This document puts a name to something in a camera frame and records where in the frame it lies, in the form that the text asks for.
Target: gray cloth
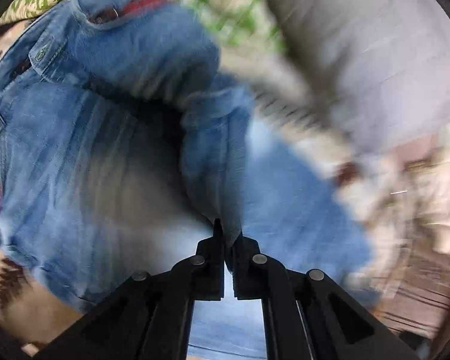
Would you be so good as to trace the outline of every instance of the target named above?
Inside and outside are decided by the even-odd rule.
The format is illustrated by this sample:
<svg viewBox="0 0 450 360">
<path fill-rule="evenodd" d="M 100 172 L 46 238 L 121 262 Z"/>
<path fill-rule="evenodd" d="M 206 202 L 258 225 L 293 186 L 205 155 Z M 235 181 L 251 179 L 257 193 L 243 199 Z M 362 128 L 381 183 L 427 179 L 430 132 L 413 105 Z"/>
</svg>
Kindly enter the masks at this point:
<svg viewBox="0 0 450 360">
<path fill-rule="evenodd" d="M 373 168 L 450 118 L 450 45 L 434 0 L 268 0 L 316 105 Z"/>
</svg>

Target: blue denim garment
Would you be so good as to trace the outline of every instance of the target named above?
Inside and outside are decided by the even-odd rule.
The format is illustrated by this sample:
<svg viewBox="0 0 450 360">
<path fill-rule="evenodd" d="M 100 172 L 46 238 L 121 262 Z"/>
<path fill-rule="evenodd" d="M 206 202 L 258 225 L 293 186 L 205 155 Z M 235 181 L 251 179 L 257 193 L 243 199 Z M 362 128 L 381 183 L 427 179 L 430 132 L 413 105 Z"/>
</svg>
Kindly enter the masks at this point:
<svg viewBox="0 0 450 360">
<path fill-rule="evenodd" d="M 130 1 L 66 0 L 2 58 L 1 250 L 87 311 L 134 269 L 159 273 L 194 253 L 211 226 L 190 199 L 222 219 L 228 245 L 242 230 L 287 267 L 335 280 L 363 266 L 362 229 L 331 186 L 250 120 L 252 97 L 218 73 L 219 50 L 188 10 L 167 3 L 90 21 Z M 183 112 L 180 170 L 168 127 L 132 115 L 146 99 Z M 192 348 L 257 353 L 247 332 L 263 327 L 230 307 L 197 305 L 197 326 L 212 327 L 192 332 Z M 223 342 L 227 326 L 237 330 Z"/>
</svg>

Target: jeans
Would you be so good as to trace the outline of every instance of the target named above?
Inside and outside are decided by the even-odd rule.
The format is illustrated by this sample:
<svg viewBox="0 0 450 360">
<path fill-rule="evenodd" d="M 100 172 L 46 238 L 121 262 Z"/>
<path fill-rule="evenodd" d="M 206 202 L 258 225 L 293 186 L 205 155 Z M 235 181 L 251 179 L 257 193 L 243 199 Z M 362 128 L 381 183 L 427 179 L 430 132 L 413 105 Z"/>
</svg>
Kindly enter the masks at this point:
<svg viewBox="0 0 450 360">
<path fill-rule="evenodd" d="M 1 59 L 1 250 L 83 312 L 133 270 L 194 254 L 214 218 L 228 246 L 243 231 L 290 269 L 340 279 L 363 266 L 363 230 L 251 119 L 251 94 L 218 71 L 219 49 L 192 13 L 167 2 L 93 20 L 130 1 L 66 0 Z M 168 137 L 178 126 L 149 100 L 183 114 L 180 158 Z M 221 326 L 190 343 L 222 350 Z"/>
</svg>

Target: green patterned fabric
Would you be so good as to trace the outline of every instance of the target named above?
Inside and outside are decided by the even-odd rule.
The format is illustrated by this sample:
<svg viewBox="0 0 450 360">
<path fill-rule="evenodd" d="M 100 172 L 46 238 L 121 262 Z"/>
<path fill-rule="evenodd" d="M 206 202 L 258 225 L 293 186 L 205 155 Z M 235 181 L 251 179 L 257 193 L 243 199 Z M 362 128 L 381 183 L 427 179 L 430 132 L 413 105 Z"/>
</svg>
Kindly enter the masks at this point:
<svg viewBox="0 0 450 360">
<path fill-rule="evenodd" d="M 0 25 L 32 19 L 61 0 L 14 0 Z M 265 0 L 178 0 L 195 11 L 224 46 L 283 51 L 284 42 Z"/>
</svg>

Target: screw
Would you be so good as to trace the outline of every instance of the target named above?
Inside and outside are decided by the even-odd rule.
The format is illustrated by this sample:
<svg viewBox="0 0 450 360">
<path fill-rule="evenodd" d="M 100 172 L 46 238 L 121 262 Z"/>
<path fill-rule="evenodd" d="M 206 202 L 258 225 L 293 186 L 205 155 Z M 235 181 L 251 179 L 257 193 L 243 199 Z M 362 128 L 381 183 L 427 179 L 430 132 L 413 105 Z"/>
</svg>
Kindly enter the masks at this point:
<svg viewBox="0 0 450 360">
<path fill-rule="evenodd" d="M 143 281 L 148 278 L 150 274 L 147 271 L 135 271 L 132 274 L 132 279 L 135 281 Z"/>
<path fill-rule="evenodd" d="M 265 264 L 267 262 L 267 256 L 263 254 L 255 254 L 255 256 L 252 257 L 252 261 L 255 264 Z"/>
<path fill-rule="evenodd" d="M 315 281 L 323 280 L 325 277 L 325 274 L 320 269 L 312 269 L 310 272 L 308 272 L 308 276 L 310 276 L 310 279 Z"/>
<path fill-rule="evenodd" d="M 193 266 L 201 266 L 205 262 L 205 259 L 203 256 L 196 254 L 190 257 L 190 262 Z"/>
</svg>

